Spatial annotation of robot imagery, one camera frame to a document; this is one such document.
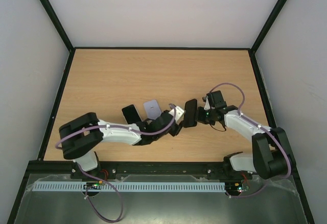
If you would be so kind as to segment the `black phone case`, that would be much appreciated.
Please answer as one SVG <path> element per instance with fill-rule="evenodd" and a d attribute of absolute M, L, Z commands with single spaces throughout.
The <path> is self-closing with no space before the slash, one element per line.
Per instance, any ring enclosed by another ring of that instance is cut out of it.
<path fill-rule="evenodd" d="M 190 128 L 197 126 L 196 112 L 197 112 L 197 99 L 189 100 L 184 106 L 183 127 Z"/>

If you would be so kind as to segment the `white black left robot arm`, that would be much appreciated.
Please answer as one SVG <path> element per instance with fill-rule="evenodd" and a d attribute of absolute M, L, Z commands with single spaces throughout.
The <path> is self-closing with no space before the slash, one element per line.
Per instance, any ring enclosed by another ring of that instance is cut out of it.
<path fill-rule="evenodd" d="M 98 168 L 94 147 L 99 143 L 149 145 L 167 134 L 176 136 L 182 125 L 177 122 L 183 115 L 184 110 L 175 107 L 152 121 L 116 124 L 98 119 L 96 113 L 86 113 L 59 128 L 60 141 L 55 148 L 62 150 L 64 159 L 74 161 L 88 172 Z"/>

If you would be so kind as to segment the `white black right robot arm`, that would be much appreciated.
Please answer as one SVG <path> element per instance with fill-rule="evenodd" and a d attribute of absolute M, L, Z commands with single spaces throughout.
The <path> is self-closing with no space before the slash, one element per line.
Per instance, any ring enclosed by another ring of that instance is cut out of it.
<path fill-rule="evenodd" d="M 205 105 L 198 107 L 196 121 L 202 124 L 220 123 L 223 128 L 236 131 L 251 142 L 252 153 L 237 152 L 227 157 L 223 174 L 233 179 L 241 171 L 256 173 L 267 180 L 275 176 L 288 178 L 294 159 L 286 132 L 280 128 L 264 126 L 244 115 L 234 105 L 227 105 L 221 91 L 203 97 Z"/>

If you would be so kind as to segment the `black white-edged smartphone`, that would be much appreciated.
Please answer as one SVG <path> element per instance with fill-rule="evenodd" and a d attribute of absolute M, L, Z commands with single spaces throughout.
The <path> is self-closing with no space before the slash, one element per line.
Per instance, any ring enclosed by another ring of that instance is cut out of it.
<path fill-rule="evenodd" d="M 127 124 L 142 122 L 142 119 L 134 104 L 123 107 L 122 113 Z"/>

